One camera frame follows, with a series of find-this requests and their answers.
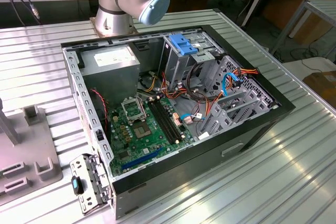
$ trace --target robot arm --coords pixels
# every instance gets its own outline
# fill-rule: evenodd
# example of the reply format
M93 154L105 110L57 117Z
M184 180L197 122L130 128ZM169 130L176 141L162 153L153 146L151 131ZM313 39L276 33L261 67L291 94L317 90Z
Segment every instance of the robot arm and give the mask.
M128 34L131 16L145 25L156 24L166 13L170 0L99 0L96 30L103 36Z

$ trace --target green motherboard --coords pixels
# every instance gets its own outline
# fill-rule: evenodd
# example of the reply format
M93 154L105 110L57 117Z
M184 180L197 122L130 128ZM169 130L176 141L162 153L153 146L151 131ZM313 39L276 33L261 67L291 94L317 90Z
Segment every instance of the green motherboard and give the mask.
M128 117L122 105L109 111L111 148L114 153L114 159L110 163L110 167L114 176L121 175L194 142L190 132L182 122L180 121L181 125L179 125L173 117L176 116L176 112L167 98L160 98L156 107L149 101L141 101L141 104L143 109L134 106L134 104L125 106ZM145 120L135 120L130 123L128 118L139 114L141 111L146 115ZM170 128L168 131L166 127L168 124L171 127L174 126L174 129ZM171 136L172 132L179 134L181 140L172 142L172 139L174 139Z

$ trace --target metal workbench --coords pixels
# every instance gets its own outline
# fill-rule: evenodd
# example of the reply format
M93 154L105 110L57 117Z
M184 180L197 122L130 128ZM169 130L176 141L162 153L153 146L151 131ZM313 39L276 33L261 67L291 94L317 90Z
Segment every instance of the metal workbench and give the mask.
M276 50L280 47L283 41L286 39L286 36L297 23L298 19L301 17L299 22L294 27L293 31L289 35L290 38L293 38L296 32L301 28L305 23L307 18L311 13L318 15L323 20L327 21L333 27L336 27L336 0L305 0L301 3L298 9L295 11L291 19L288 21L285 28L281 31L276 44L271 49L271 54L274 54ZM326 58L331 52L336 49L336 41L332 48L328 50L324 57Z
M307 91L279 62L213 10L170 13L138 31L212 25L273 83L296 109L258 144L119 223L334 223L336 111ZM61 181L0 207L1 223L114 223L106 206L83 217L70 184L69 162L89 152L71 97L60 43L96 38L76 22L0 30L0 97L10 114L45 108L62 166Z

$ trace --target pcie slot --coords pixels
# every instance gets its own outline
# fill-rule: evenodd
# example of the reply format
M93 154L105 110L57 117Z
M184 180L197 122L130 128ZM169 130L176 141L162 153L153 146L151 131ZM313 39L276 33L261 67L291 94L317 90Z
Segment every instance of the pcie slot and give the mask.
M159 152L162 151L162 149L163 149L163 148L160 148L160 149L158 149L158 150L156 150L156 151L154 151L154 152L152 152L152 153L149 153L149 154L147 154L147 155L145 155L145 156L143 156L143 157L139 157L139 158L137 158L136 160L133 160L133 161L131 161L131 162L128 162L127 164L122 165L122 166L121 166L121 169L124 170L124 169L127 169L127 168L131 168L131 167L134 166L134 165L139 165L139 164L141 164L142 162L145 162L145 161L147 161L147 160L149 160L149 159L152 159L152 158L156 157L156 156L159 154Z
M166 136L170 144L174 144L176 140L182 140L181 135L177 131L175 125L167 115L164 107L159 101L148 103L150 110L152 111L156 121L161 127L164 135Z

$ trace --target blue drive bay latch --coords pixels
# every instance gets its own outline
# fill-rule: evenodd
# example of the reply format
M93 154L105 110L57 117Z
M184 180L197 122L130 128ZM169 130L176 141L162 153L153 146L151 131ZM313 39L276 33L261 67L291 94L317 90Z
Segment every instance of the blue drive bay latch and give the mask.
M192 55L198 52L182 34L169 35L169 39L182 55Z

